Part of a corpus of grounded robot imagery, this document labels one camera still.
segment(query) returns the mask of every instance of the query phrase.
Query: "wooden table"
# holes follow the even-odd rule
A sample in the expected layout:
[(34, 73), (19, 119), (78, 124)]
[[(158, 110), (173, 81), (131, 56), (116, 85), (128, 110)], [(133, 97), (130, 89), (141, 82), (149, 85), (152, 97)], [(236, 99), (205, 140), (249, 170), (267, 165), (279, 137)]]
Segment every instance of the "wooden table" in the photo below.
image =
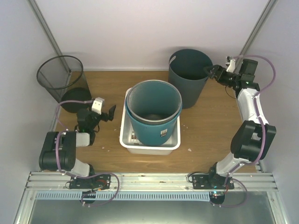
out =
[[(77, 158), (92, 164), (96, 171), (207, 172), (230, 152), (230, 142), (242, 122), (236, 101), (216, 81), (209, 80), (196, 105), (182, 111), (181, 145), (170, 155), (162, 156), (131, 154), (120, 145), (119, 136), (126, 90), (143, 80), (167, 80), (168, 72), (97, 71), (85, 75), (92, 97), (105, 99), (104, 112), (116, 105), (114, 120), (100, 122), (95, 143), (77, 148)], [(77, 123), (76, 114), (63, 109), (60, 120), (70, 129)], [(63, 130), (59, 124), (57, 130)], [(255, 168), (247, 166), (239, 171), (255, 172)]]

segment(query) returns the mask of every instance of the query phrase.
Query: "white bin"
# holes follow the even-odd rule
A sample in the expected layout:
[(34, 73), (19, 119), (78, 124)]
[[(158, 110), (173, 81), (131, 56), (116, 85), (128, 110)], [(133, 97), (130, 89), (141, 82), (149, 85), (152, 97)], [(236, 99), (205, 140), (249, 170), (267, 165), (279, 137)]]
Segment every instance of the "white bin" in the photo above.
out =
[(131, 125), (129, 116), (126, 113), (126, 107), (123, 107), (122, 119), (121, 119), (121, 134), (120, 143), (127, 148), (130, 153), (134, 154), (148, 154), (148, 155), (169, 155), (173, 150), (177, 149), (181, 144), (181, 133), (179, 117), (174, 127), (172, 136), (164, 144), (158, 147), (149, 147), (143, 145), (134, 135), (134, 130)]

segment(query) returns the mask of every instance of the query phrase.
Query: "connector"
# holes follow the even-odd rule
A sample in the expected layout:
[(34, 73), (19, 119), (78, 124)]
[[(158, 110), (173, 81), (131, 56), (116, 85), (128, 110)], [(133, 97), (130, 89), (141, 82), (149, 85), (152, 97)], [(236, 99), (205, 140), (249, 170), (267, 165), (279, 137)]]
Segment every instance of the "connector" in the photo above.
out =
[(93, 105), (92, 105), (92, 111), (98, 113), (99, 115), (102, 114), (102, 107), (104, 106), (104, 102), (105, 100), (100, 98), (100, 97), (97, 97), (94, 102), (93, 102)]

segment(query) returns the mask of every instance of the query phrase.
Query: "trash can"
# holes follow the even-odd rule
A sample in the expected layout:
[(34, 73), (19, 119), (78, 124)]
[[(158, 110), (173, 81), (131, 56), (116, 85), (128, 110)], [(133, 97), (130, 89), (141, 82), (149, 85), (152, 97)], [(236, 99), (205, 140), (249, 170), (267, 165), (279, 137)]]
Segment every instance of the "trash can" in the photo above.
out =
[[(45, 61), (36, 74), (38, 83), (58, 102), (67, 100), (91, 100), (83, 64), (70, 55), (56, 56)], [(77, 113), (87, 104), (65, 103), (62, 107), (70, 113)]]
[(181, 93), (183, 109), (194, 106), (208, 80), (203, 68), (212, 66), (211, 59), (201, 51), (182, 49), (169, 59), (168, 82)]
[(182, 98), (170, 83), (147, 80), (131, 88), (125, 107), (137, 139), (146, 146), (159, 146), (172, 135)]

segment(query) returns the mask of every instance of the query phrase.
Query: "white wall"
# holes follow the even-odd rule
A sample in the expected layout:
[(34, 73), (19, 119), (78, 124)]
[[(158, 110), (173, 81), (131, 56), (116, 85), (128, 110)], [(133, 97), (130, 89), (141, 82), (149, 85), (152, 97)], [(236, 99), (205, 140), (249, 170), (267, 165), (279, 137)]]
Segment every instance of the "white wall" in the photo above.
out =
[[(264, 114), (277, 134), (263, 161), (273, 172), (280, 195), (292, 224), (299, 213), (299, 3), (279, 0), (248, 54), (268, 57), (275, 65), (277, 79), (261, 96)], [(260, 62), (256, 81), (264, 87), (271, 80), (269, 65)]]
[(36, 71), (55, 54), (27, 1), (1, 1), (0, 15), (0, 223), (10, 224), (53, 120), (56, 103)]
[(196, 48), (224, 64), (246, 42), (267, 0), (37, 0), (64, 53), (86, 69), (167, 69)]

